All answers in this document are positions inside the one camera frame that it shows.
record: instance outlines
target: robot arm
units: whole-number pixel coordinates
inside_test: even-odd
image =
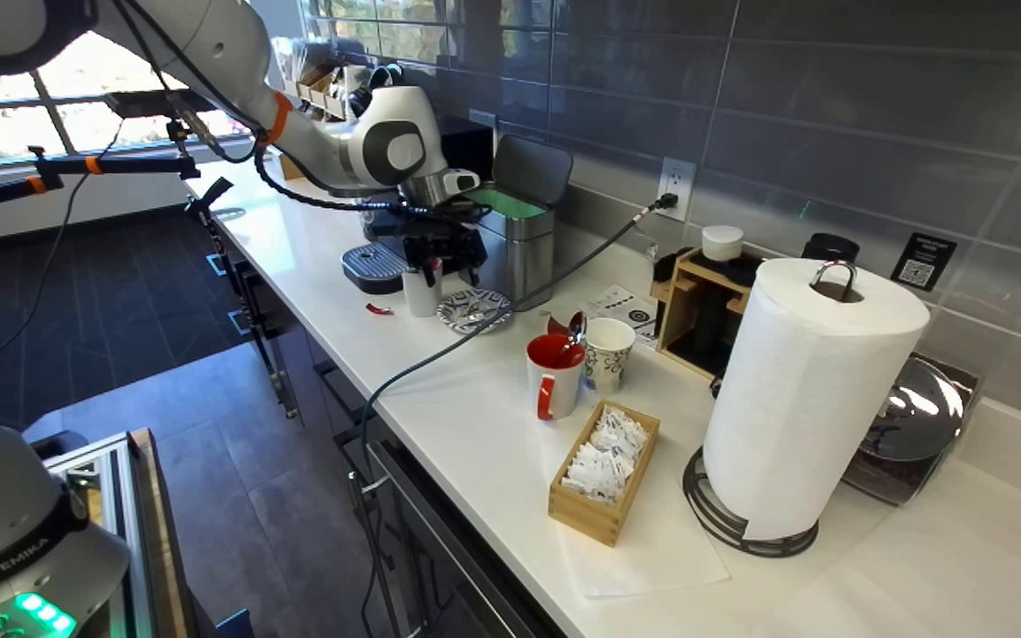
[[[348,128],[317,124],[267,87],[269,41],[243,0],[0,0],[0,76],[48,65],[88,28],[233,114],[332,195],[408,187],[438,205],[458,191],[420,87],[375,89]]]

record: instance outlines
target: dark floor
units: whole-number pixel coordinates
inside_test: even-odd
[[[153,430],[183,570],[209,618],[252,611],[254,638],[356,638],[370,545],[326,437],[341,421],[326,395],[303,395],[303,419],[284,419],[254,347],[243,344],[53,413],[27,437]],[[371,635],[388,635],[381,597],[370,612]]]
[[[0,243],[0,344],[39,287],[53,232]],[[33,326],[0,351],[0,427],[243,344],[206,266],[209,234],[176,211],[70,226]]]

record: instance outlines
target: tile wall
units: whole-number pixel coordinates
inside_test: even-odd
[[[498,114],[578,152],[571,224],[610,232],[697,162],[683,226],[797,256],[832,232],[890,273],[956,243],[922,351],[1021,408],[1021,3],[1013,0],[321,0],[321,25],[403,62],[439,114]]]

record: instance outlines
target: white countertop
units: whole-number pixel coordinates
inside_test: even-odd
[[[341,253],[365,243],[357,218],[269,191],[233,204],[244,214],[220,218],[225,232],[365,397],[453,341],[438,321],[408,317],[401,296],[370,298],[344,279]],[[791,559],[709,540],[682,498],[682,472],[713,397],[654,344],[615,397],[662,427],[621,543],[610,549],[546,519],[550,480],[596,397],[583,395],[571,419],[534,421],[521,347],[546,310],[568,317],[635,270],[649,270],[647,259],[610,250],[550,305],[375,406],[568,635],[1021,635],[1021,494],[956,456],[896,510],[840,487],[818,543]]]

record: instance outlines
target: green light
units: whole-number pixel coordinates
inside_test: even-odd
[[[35,592],[14,597],[14,611],[20,611],[35,638],[70,638],[79,630],[79,621],[70,612]]]

